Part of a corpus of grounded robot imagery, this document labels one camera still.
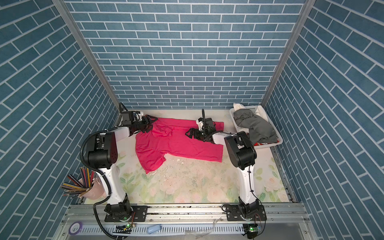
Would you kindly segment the pink t shirt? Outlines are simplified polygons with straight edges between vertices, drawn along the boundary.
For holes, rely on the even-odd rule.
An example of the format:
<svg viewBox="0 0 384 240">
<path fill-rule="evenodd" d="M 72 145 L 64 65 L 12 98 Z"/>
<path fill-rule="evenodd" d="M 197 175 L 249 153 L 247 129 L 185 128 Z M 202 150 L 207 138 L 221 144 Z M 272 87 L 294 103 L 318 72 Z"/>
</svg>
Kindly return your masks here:
<svg viewBox="0 0 384 240">
<path fill-rule="evenodd" d="M 193 120 L 159 118 L 148 133 L 136 135 L 136 154 L 145 172 L 156 171 L 165 161 L 165 155 L 221 162 L 224 147 L 210 142 L 188 138 L 185 133 L 197 127 Z"/>
</svg>

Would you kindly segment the white plastic laundry basket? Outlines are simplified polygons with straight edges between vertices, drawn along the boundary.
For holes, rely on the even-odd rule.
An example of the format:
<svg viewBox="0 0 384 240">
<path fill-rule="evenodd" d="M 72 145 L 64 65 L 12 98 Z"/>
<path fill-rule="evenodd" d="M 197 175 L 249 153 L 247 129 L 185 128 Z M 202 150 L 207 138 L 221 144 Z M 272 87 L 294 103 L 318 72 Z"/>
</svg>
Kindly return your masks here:
<svg viewBox="0 0 384 240">
<path fill-rule="evenodd" d="M 245 132 L 255 149 L 269 148 L 283 143 L 279 131 L 264 108 L 234 103 L 230 116 L 237 132 Z"/>
</svg>

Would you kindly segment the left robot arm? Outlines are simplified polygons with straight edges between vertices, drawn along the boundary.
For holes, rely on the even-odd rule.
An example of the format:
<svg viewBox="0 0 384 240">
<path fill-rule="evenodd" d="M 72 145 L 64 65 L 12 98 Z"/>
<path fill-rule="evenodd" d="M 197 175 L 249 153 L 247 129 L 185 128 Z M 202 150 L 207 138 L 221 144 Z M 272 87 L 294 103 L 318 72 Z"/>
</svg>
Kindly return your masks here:
<svg viewBox="0 0 384 240">
<path fill-rule="evenodd" d="M 145 115 L 140 111 L 120 113 L 118 125 L 90 134 L 83 142 L 80 158 L 83 164 L 96 172 L 106 193 L 107 216 L 127 221 L 133 209 L 127 194 L 120 186 L 118 161 L 118 141 L 138 133 L 148 133 L 158 118 Z"/>
</svg>

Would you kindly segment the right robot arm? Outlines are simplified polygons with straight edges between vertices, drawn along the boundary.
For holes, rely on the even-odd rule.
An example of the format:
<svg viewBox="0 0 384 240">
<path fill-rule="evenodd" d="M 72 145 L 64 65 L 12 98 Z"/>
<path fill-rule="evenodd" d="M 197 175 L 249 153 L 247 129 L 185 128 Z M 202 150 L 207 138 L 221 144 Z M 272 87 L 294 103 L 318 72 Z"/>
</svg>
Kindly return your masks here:
<svg viewBox="0 0 384 240">
<path fill-rule="evenodd" d="M 237 169 L 240 180 L 240 196 L 237 205 L 224 209 L 228 221 L 243 220 L 266 221 L 267 216 L 262 201 L 254 191 L 254 165 L 257 152 L 245 132 L 225 133 L 216 129 L 211 118 L 199 118 L 198 128 L 189 129 L 185 135 L 190 139 L 226 146 L 232 165 Z"/>
</svg>

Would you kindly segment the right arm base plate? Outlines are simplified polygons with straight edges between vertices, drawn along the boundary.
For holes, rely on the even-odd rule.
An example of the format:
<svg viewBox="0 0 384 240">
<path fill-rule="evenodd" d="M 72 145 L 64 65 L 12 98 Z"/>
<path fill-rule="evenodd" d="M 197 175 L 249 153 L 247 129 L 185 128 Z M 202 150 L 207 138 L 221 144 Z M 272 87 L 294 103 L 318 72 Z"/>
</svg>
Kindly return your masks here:
<svg viewBox="0 0 384 240">
<path fill-rule="evenodd" d="M 256 221 L 256 222 L 265 222 L 267 220 L 267 215 L 265 208 L 259 206 L 259 209 L 256 210 L 254 214 L 251 214 L 249 217 L 244 217 L 241 213 L 239 205 L 232 204 L 223 204 L 221 206 L 222 210 L 225 212 L 227 221 L 229 222 L 239 222 L 239 221 Z"/>
</svg>

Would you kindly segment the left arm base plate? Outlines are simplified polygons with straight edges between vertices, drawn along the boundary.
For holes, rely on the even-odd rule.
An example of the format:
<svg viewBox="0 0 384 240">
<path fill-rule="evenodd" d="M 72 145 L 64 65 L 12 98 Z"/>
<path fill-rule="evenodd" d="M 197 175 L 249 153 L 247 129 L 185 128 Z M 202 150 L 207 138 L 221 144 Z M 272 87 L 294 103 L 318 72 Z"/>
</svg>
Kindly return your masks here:
<svg viewBox="0 0 384 240">
<path fill-rule="evenodd" d="M 113 210 L 110 213 L 107 213 L 105 217 L 105 222 L 107 223 L 143 223 L 146 221 L 148 206 L 131 206 L 130 210 L 117 212 Z"/>
</svg>

